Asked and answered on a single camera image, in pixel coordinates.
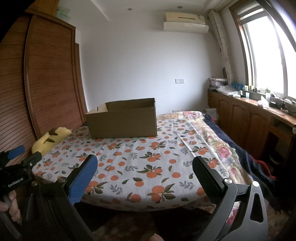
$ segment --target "wooden wardrobe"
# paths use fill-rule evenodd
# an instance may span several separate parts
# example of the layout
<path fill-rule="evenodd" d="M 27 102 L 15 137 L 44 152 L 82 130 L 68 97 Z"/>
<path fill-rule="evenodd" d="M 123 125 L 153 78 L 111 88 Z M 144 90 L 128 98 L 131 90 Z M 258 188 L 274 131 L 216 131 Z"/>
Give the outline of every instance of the wooden wardrobe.
<path fill-rule="evenodd" d="M 9 165 L 50 129 L 85 122 L 77 51 L 74 26 L 29 9 L 0 42 L 0 151 L 26 149 Z"/>

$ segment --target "screw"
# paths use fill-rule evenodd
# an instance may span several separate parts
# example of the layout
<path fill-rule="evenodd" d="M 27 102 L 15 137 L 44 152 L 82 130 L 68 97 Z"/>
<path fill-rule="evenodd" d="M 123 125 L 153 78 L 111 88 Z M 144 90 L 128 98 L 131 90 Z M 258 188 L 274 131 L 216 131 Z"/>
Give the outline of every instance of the screw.
<path fill-rule="evenodd" d="M 31 183 L 31 185 L 32 185 L 33 187 L 35 187 L 37 184 L 38 184 L 37 181 L 32 181 L 32 183 Z"/>
<path fill-rule="evenodd" d="M 57 181 L 58 181 L 59 183 L 63 183 L 65 180 L 66 180 L 65 177 L 60 177 Z"/>
<path fill-rule="evenodd" d="M 232 184 L 232 180 L 230 178 L 225 178 L 224 182 L 227 184 Z"/>
<path fill-rule="evenodd" d="M 255 187 L 259 187 L 259 183 L 256 182 L 256 181 L 253 181 L 252 184 L 253 184 L 253 186 L 255 186 Z"/>

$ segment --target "cardboard box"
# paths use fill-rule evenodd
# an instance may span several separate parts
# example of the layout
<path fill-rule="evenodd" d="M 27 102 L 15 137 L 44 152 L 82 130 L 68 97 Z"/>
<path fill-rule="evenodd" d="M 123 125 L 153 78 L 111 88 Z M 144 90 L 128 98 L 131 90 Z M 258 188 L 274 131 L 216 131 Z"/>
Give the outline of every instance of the cardboard box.
<path fill-rule="evenodd" d="M 203 16 L 182 12 L 166 12 L 165 20 L 166 22 L 198 23 L 205 25 L 205 18 Z"/>
<path fill-rule="evenodd" d="M 85 116 L 92 138 L 157 135 L 154 98 L 107 102 Z"/>

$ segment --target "human hand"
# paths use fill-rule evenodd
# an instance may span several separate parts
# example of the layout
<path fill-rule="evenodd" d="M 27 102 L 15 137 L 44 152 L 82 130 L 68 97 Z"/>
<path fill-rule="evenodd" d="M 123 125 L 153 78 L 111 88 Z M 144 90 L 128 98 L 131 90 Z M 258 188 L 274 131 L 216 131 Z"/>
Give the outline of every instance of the human hand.
<path fill-rule="evenodd" d="M 158 234 L 154 234 L 149 241 L 164 241 L 163 238 L 161 236 L 159 236 Z"/>
<path fill-rule="evenodd" d="M 14 222 L 17 222 L 20 220 L 20 210 L 17 205 L 16 200 L 16 192 L 12 191 L 8 194 L 9 199 L 11 200 L 11 207 L 9 209 L 9 214 L 11 215 L 11 219 Z M 4 213 L 8 210 L 8 205 L 5 202 L 0 201 L 0 212 Z"/>

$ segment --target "air conditioner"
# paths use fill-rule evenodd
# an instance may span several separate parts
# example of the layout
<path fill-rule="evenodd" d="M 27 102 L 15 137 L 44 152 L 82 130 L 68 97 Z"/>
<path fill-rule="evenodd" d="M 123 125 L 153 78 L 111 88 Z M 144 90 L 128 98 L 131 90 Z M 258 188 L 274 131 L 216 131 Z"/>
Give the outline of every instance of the air conditioner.
<path fill-rule="evenodd" d="M 205 24 L 203 16 L 195 14 L 167 12 L 165 14 L 163 30 L 168 32 L 186 32 L 206 34 L 209 31 L 209 26 Z"/>

